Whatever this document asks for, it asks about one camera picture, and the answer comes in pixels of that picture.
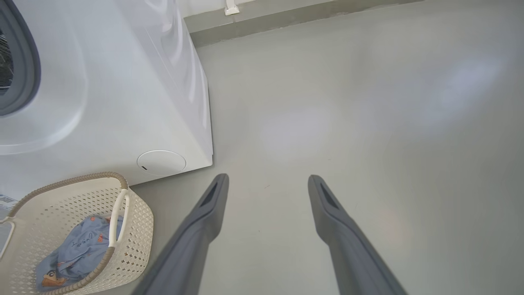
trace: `white plastic basket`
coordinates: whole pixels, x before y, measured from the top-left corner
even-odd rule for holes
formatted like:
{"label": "white plastic basket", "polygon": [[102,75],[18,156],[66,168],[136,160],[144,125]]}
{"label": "white plastic basket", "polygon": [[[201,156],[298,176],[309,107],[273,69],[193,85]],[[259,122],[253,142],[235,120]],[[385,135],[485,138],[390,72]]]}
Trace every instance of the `white plastic basket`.
{"label": "white plastic basket", "polygon": [[[129,283],[147,266],[153,214],[146,203],[113,172],[95,173],[54,183],[27,195],[0,223],[11,232],[0,255],[2,294],[36,294],[35,268],[88,216],[111,214],[110,244],[86,278],[45,295],[95,293]],[[116,237],[118,215],[122,228]]]}

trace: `white wall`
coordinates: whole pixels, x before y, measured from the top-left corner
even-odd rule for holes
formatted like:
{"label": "white wall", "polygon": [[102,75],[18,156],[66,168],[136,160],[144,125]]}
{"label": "white wall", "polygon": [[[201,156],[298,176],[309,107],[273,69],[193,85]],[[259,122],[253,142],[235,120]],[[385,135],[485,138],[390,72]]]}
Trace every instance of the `white wall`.
{"label": "white wall", "polygon": [[[218,10],[226,7],[226,0],[174,0],[182,17]],[[235,0],[236,4],[253,0]]]}

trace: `washing machine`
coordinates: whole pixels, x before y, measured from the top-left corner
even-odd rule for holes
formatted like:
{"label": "washing machine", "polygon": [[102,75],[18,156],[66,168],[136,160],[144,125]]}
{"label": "washing machine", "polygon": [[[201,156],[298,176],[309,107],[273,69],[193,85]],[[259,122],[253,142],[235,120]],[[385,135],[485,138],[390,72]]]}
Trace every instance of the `washing machine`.
{"label": "washing machine", "polygon": [[0,4],[0,195],[212,165],[208,83],[173,0]]}

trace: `clothing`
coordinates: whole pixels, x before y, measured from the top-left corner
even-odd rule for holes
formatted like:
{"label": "clothing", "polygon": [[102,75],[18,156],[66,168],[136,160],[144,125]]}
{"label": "clothing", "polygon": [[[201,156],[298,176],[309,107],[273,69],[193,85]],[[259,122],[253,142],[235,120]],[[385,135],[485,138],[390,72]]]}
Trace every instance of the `clothing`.
{"label": "clothing", "polygon": [[[122,227],[118,217],[116,236]],[[36,287],[47,292],[81,281],[100,263],[109,246],[109,222],[88,217],[75,226],[65,241],[36,267]]]}

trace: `floor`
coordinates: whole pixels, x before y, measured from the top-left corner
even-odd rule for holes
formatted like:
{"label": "floor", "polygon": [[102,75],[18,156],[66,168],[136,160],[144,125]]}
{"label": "floor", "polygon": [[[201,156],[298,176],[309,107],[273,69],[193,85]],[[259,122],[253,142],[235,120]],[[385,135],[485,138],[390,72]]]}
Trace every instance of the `floor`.
{"label": "floor", "polygon": [[338,294],[308,199],[318,174],[409,294],[522,294],[522,15],[421,2],[199,48],[215,164],[133,187],[152,256],[228,173],[200,294]]}

